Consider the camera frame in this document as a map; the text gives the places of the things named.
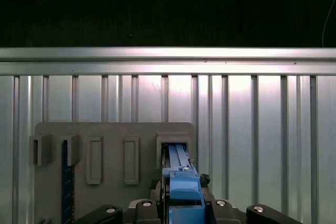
blue rail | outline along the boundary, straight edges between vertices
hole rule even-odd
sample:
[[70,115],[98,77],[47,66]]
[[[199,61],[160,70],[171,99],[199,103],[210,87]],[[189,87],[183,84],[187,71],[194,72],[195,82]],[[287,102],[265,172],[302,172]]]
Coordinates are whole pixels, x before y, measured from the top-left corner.
[[170,168],[164,168],[162,174],[170,177],[170,199],[200,202],[200,205],[169,206],[169,224],[204,224],[205,202],[197,170],[182,144],[171,144],[168,149]]

gray holder slot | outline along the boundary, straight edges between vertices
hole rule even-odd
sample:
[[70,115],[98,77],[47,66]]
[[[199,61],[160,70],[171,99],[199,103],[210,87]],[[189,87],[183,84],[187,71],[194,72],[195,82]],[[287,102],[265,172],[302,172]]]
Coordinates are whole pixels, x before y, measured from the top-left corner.
[[51,135],[31,136],[29,138],[29,164],[38,166],[47,165],[52,161]]
[[86,139],[86,183],[99,185],[102,179],[102,142],[101,136]]
[[162,144],[185,144],[187,151],[196,153],[196,145],[191,145],[191,138],[188,132],[158,132],[156,138],[156,167],[161,168],[161,148]]
[[127,136],[124,140],[124,182],[126,185],[139,183],[138,136]]

aluminum rail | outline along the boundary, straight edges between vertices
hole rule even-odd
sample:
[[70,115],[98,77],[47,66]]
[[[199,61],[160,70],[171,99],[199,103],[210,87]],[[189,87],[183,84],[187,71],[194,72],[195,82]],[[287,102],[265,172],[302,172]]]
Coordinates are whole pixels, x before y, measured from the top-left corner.
[[336,49],[70,47],[0,48],[0,61],[336,60]]

gray mounting plate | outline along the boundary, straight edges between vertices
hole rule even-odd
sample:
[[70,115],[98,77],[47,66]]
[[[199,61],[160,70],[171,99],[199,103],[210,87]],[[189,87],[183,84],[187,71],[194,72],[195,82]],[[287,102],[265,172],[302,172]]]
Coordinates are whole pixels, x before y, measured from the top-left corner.
[[[75,220],[101,205],[126,210],[131,201],[148,198],[151,181],[161,179],[157,152],[164,142],[186,143],[197,165],[190,123],[39,123],[30,141],[35,220],[51,219],[54,224],[61,223],[63,141],[68,141],[68,162],[75,164]],[[45,141],[52,141],[51,146],[40,144]],[[34,148],[45,148],[51,157],[46,159],[43,149]],[[40,157],[48,162],[40,162]]]

bolt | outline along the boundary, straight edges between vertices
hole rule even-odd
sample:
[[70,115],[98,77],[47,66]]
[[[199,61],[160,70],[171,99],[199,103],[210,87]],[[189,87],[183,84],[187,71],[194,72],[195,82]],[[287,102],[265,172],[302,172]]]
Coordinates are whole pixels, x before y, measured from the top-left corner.
[[142,205],[144,207],[149,207],[150,205],[152,205],[152,203],[150,203],[150,202],[144,202],[144,203],[142,203]]
[[262,208],[262,207],[254,207],[253,210],[257,211],[257,212],[263,212],[263,211],[265,211],[264,208]]
[[226,205],[225,201],[219,200],[216,202],[217,205],[219,205],[220,207],[224,207]]
[[108,214],[112,214],[112,213],[115,212],[115,209],[114,209],[114,208],[108,208],[108,209],[106,209],[106,212],[107,212]]

